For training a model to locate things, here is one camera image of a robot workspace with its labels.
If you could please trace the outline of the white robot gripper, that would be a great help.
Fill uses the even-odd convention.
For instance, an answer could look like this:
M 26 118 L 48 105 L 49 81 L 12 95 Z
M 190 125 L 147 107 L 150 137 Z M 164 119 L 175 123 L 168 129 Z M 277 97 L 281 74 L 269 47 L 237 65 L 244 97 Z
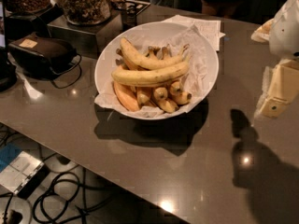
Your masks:
M 299 0 L 287 0 L 275 17 L 251 35 L 251 39 L 269 45 L 280 59 L 263 72 L 262 95 L 254 118 L 278 118 L 299 94 Z

